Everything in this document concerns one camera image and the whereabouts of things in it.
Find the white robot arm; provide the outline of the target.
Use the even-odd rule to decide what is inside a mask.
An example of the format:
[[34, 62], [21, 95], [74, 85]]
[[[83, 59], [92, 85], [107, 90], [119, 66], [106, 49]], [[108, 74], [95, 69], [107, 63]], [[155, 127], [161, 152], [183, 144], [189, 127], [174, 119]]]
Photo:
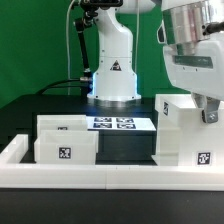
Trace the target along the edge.
[[84, 23], [95, 22], [99, 34], [99, 67], [90, 99], [101, 102], [138, 100], [132, 70], [133, 36], [118, 13], [162, 13], [157, 38], [171, 84], [192, 94], [202, 119], [218, 121], [224, 101], [224, 0], [81, 0]]

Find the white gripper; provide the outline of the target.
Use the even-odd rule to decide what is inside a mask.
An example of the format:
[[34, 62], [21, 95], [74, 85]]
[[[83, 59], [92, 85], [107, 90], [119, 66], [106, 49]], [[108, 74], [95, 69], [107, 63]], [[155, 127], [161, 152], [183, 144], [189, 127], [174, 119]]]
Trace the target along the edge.
[[170, 83], [192, 93], [204, 123], [216, 123], [219, 100], [224, 100], [224, 21], [176, 28], [162, 21], [160, 35]]

